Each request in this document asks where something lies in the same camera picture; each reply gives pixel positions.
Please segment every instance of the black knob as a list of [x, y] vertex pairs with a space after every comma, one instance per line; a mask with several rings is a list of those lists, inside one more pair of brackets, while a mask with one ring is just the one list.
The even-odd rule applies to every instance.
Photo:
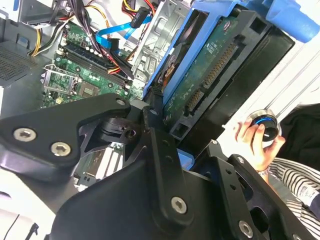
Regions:
[[275, 139], [278, 134], [278, 121], [271, 110], [259, 110], [250, 115], [252, 118], [251, 126], [263, 124], [265, 126], [263, 141], [269, 142]]

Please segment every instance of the striped sleeve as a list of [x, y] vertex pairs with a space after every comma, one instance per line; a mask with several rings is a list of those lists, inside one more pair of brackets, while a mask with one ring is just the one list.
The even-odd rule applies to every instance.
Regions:
[[282, 158], [275, 158], [269, 169], [270, 173], [283, 182], [297, 198], [297, 201], [287, 200], [288, 208], [309, 232], [320, 240], [320, 221], [310, 210], [320, 208], [320, 202], [316, 202], [320, 199], [320, 197], [317, 197], [320, 190], [320, 172]]

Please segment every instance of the hex bolt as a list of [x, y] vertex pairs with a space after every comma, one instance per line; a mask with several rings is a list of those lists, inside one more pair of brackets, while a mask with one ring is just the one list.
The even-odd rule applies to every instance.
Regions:
[[57, 157], [66, 157], [71, 153], [71, 147], [65, 142], [55, 142], [51, 145], [51, 152]]
[[13, 137], [21, 142], [31, 142], [36, 139], [37, 133], [30, 128], [22, 127], [13, 132]]
[[252, 228], [249, 226], [248, 223], [245, 221], [239, 221], [239, 228], [241, 232], [249, 239], [252, 239], [254, 236], [254, 231], [252, 231]]
[[181, 197], [174, 196], [171, 199], [171, 206], [179, 214], [185, 214], [187, 212], [187, 204]]

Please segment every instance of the vent grille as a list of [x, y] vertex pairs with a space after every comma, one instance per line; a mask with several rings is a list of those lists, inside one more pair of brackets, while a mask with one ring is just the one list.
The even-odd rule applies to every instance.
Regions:
[[3, 46], [0, 46], [0, 79], [9, 81], [37, 64]]

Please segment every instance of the finger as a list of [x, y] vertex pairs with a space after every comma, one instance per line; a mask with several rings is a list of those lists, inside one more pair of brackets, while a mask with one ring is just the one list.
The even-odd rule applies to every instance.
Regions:
[[250, 127], [250, 124], [252, 122], [252, 119], [249, 117], [241, 126], [240, 130], [239, 130], [239, 133], [237, 135], [237, 138], [236, 140], [237, 141], [240, 141], [242, 140], [242, 138], [244, 137], [247, 129]]
[[241, 122], [238, 122], [234, 128], [233, 128], [233, 132], [234, 132], [234, 139], [237, 141], [238, 139], [238, 134], [239, 134], [239, 131], [240, 131], [240, 128], [242, 126], [242, 123]]
[[264, 149], [262, 147], [264, 134], [265, 134], [265, 125], [260, 124], [254, 134], [254, 138], [252, 142], [252, 150], [255, 156], [262, 156], [264, 154]]
[[257, 129], [258, 129], [258, 125], [253, 125], [253, 126], [249, 127], [246, 130], [246, 132], [242, 138], [242, 142], [246, 143], [246, 144], [250, 144], [250, 146], [251, 146], [252, 140], [254, 138], [254, 135], [255, 135]]
[[286, 140], [282, 136], [277, 136], [272, 145], [266, 148], [265, 153], [271, 158], [274, 159], [278, 152], [280, 151], [280, 148], [285, 144]]

